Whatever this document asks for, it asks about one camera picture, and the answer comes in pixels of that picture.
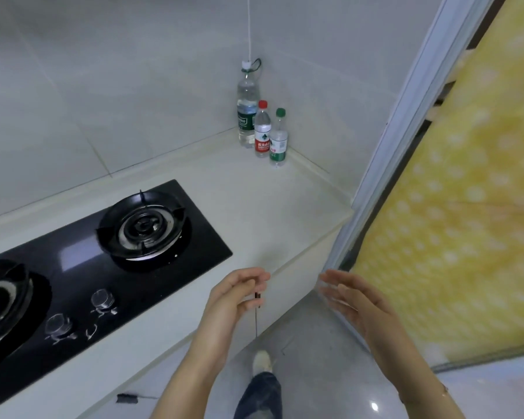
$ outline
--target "white door frame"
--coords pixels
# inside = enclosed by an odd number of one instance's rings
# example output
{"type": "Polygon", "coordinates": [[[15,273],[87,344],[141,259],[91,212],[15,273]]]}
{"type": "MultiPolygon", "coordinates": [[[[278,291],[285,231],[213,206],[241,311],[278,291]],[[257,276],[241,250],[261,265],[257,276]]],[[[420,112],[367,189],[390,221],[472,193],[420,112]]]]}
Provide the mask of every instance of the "white door frame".
{"type": "Polygon", "coordinates": [[[325,267],[339,267],[493,0],[442,0],[325,267]]]}

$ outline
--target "bottle label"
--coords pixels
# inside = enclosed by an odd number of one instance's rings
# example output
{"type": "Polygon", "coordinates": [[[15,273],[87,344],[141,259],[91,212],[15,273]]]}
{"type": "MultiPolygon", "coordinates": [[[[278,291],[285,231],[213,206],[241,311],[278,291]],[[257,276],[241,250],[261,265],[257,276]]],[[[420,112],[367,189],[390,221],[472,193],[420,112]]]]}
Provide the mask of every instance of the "bottle label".
{"type": "Polygon", "coordinates": [[[259,153],[270,151],[270,130],[266,132],[254,131],[254,149],[259,153]]]}
{"type": "Polygon", "coordinates": [[[254,113],[241,113],[238,114],[238,127],[243,131],[253,131],[254,130],[254,113]]]}
{"type": "Polygon", "coordinates": [[[270,139],[270,159],[273,161],[283,161],[286,159],[287,140],[276,141],[270,139]]]}

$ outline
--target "water bottle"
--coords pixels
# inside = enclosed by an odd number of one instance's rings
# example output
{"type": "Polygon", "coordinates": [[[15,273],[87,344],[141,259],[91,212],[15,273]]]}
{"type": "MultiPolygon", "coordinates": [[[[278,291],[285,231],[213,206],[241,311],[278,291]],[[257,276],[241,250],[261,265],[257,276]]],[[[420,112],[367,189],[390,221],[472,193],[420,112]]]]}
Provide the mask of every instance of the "water bottle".
{"type": "Polygon", "coordinates": [[[272,121],[266,112],[268,102],[260,100],[258,102],[258,112],[254,117],[254,152],[257,157],[266,157],[270,153],[270,131],[272,121]]]}
{"type": "Polygon", "coordinates": [[[279,108],[275,111],[276,121],[270,134],[270,163],[282,166],[286,162],[287,129],[286,110],[279,108]]]}
{"type": "Polygon", "coordinates": [[[260,91],[249,61],[242,62],[242,79],[237,86],[238,141],[243,147],[254,147],[254,115],[260,91]]]}

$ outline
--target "gray tile wall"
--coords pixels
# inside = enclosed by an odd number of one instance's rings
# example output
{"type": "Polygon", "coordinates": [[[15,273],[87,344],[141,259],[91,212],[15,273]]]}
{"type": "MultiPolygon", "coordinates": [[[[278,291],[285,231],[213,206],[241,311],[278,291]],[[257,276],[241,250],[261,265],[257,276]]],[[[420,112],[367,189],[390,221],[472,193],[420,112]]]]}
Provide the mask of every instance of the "gray tile wall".
{"type": "Polygon", "coordinates": [[[0,214],[236,126],[246,0],[0,0],[0,214]]]}
{"type": "Polygon", "coordinates": [[[252,0],[253,51],[290,144],[355,193],[441,0],[252,0]]]}

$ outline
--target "white shoe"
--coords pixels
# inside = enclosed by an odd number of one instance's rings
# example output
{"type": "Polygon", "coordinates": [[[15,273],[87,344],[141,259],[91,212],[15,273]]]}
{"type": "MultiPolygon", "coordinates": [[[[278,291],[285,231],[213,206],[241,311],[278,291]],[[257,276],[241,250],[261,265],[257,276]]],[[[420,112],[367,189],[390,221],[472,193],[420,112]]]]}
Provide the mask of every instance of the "white shoe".
{"type": "Polygon", "coordinates": [[[260,350],[252,361],[252,376],[255,377],[262,372],[272,371],[272,359],[266,350],[260,350]]]}

